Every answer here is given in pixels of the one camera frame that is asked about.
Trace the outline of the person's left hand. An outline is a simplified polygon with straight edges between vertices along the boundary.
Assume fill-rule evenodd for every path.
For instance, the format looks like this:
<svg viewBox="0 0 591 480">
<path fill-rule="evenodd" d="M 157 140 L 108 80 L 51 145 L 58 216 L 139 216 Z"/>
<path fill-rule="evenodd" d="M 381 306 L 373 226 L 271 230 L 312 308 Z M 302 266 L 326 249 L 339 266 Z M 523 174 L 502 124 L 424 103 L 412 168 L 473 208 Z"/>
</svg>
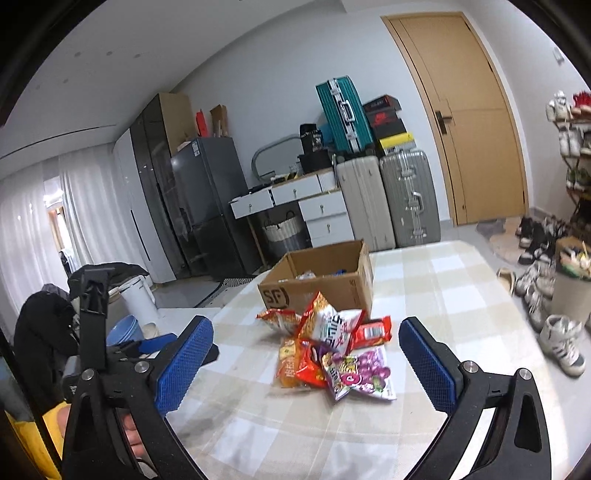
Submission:
<svg viewBox="0 0 591 480">
<path fill-rule="evenodd" d="M 57 412 L 57 425 L 59 427 L 59 431 L 62 437 L 65 437 L 65 431 L 67 427 L 67 422 L 69 418 L 71 406 L 66 404 L 63 408 L 60 408 Z M 136 425 L 133 421 L 132 416 L 125 412 L 121 417 L 124 433 L 127 438 L 127 443 L 133 452 L 133 455 L 137 459 L 145 460 L 147 458 L 147 453 L 145 447 L 142 443 L 140 438 L 139 432 L 136 428 Z"/>
</svg>

